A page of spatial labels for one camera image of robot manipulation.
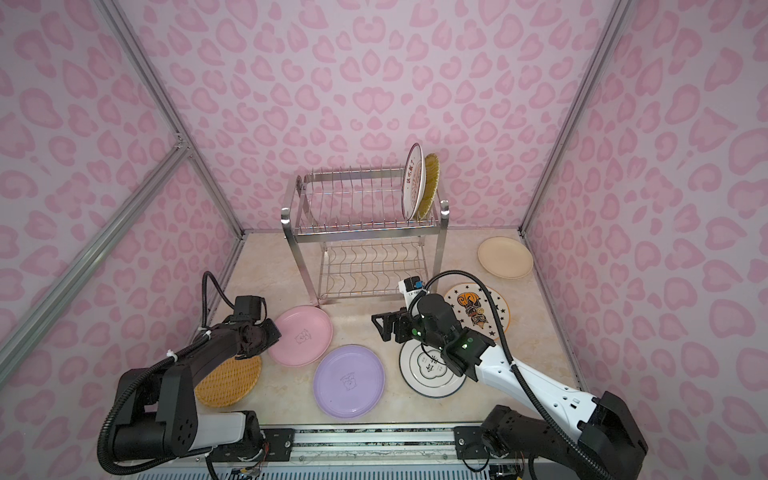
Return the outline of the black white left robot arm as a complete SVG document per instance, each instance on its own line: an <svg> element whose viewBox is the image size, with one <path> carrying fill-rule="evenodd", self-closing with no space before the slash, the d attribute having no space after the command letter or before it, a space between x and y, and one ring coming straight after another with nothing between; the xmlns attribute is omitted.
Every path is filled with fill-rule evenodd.
<svg viewBox="0 0 768 480"><path fill-rule="evenodd" d="M280 337L270 319L225 322L158 363L123 374L99 433L97 456L103 468L123 475L129 461L151 468L228 445L245 458L260 454L264 439L256 414L200 415L195 388L225 361L254 358Z"/></svg>

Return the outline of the white plate orange sunburst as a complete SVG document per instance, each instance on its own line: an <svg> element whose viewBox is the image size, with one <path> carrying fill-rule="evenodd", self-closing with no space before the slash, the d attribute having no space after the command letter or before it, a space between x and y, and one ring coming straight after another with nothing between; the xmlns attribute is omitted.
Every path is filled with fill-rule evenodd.
<svg viewBox="0 0 768 480"><path fill-rule="evenodd" d="M407 155L402 180L401 209L405 220L414 220L426 188L425 156L422 146L414 143Z"/></svg>

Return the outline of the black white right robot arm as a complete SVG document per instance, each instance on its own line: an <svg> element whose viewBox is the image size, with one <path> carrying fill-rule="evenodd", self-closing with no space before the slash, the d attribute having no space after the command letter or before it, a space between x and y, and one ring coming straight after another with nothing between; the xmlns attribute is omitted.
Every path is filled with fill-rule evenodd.
<svg viewBox="0 0 768 480"><path fill-rule="evenodd" d="M499 390L537 412L527 417L496 406L481 425L493 456L521 452L571 469L581 479L636 479L648 444L625 401L575 390L507 354L502 344L463 325L439 294L413 308L374 314L383 341L417 340L455 375Z"/></svg>

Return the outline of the green rimmed woven bamboo plate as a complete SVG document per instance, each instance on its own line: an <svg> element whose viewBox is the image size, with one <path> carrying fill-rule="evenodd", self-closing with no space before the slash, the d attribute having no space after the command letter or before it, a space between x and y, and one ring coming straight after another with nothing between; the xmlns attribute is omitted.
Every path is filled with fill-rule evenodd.
<svg viewBox="0 0 768 480"><path fill-rule="evenodd" d="M439 157L436 153L430 153L425 157L425 189L415 215L415 218L419 221L426 220L429 216L437 195L439 177Z"/></svg>

